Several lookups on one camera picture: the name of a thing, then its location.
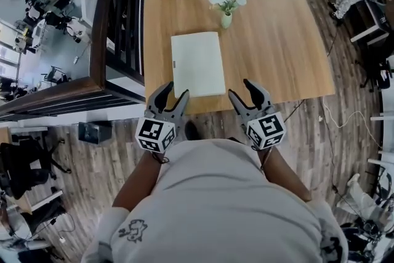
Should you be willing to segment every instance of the wooden table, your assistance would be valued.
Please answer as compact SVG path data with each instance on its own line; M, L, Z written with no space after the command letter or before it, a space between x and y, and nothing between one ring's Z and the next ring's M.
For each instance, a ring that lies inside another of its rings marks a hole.
M145 94L172 80L171 36L219 33L226 89L251 104L243 79L260 83L274 103L335 92L326 50L307 0L247 0L220 26L208 0L145 0ZM168 107L175 104L174 93ZM227 95L192 98L186 113L232 109Z

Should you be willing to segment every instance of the window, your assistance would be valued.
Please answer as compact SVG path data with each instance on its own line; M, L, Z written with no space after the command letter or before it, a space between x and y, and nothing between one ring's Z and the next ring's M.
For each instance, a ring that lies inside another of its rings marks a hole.
M0 76L17 78L19 56L19 53L0 45Z

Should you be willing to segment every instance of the sneaker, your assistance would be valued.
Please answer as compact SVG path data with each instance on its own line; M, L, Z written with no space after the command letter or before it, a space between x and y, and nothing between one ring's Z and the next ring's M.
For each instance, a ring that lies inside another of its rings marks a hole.
M352 176L351 178L350 178L350 180L349 181L347 181L347 186L349 187L349 186L351 186L351 184L353 183L353 182L358 182L358 179L360 178L360 174L359 173L356 173L354 176Z
M337 26L341 26L343 24L343 22L344 22L343 19L340 19L340 18L337 17L335 12L331 12L330 13L330 17L333 18L337 22Z
M188 121L185 125L185 135L187 140L201 140L197 127L192 121Z
M332 10L334 10L334 11L337 10L337 6L333 2L329 1L329 2L327 2L327 4Z

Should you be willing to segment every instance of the shirt logo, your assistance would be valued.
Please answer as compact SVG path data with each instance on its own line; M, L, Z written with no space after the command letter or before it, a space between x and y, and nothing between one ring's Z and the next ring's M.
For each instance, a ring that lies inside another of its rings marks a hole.
M142 233L148 228L148 225L142 219L134 219L130 221L128 230L120 229L119 237L123 238L127 236L127 240L137 243L137 241L142 241Z

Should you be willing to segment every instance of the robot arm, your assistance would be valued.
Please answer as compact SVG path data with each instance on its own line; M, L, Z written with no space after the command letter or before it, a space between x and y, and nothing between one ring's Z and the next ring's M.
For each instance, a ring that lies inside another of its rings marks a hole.
M149 97L145 115L139 119L135 132L135 138L142 149L164 153L175 139L190 94L186 90L171 110L165 110L173 87L173 81L163 84Z
M286 133L282 114L275 112L270 94L262 86L248 79L244 79L244 84L251 93L254 107L248 107L236 92L228 90L228 97L241 118L244 132L257 150L279 144Z

